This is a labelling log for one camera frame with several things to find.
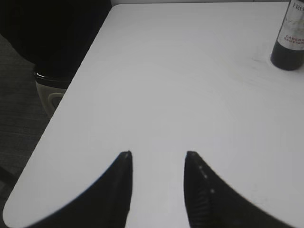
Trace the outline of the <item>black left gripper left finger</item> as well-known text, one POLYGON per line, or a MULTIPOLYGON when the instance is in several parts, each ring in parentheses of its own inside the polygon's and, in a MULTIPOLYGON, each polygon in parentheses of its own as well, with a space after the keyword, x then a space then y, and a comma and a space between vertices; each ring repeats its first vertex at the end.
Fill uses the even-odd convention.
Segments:
POLYGON ((121 152, 88 189, 34 228, 124 228, 133 191, 133 156, 121 152))

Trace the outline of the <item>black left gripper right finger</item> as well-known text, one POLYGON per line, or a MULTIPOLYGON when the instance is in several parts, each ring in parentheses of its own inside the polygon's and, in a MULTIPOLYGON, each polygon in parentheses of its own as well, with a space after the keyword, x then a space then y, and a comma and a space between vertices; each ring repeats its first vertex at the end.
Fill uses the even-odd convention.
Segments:
POLYGON ((192 228, 301 228, 304 167, 274 152, 195 152, 183 190, 192 228))

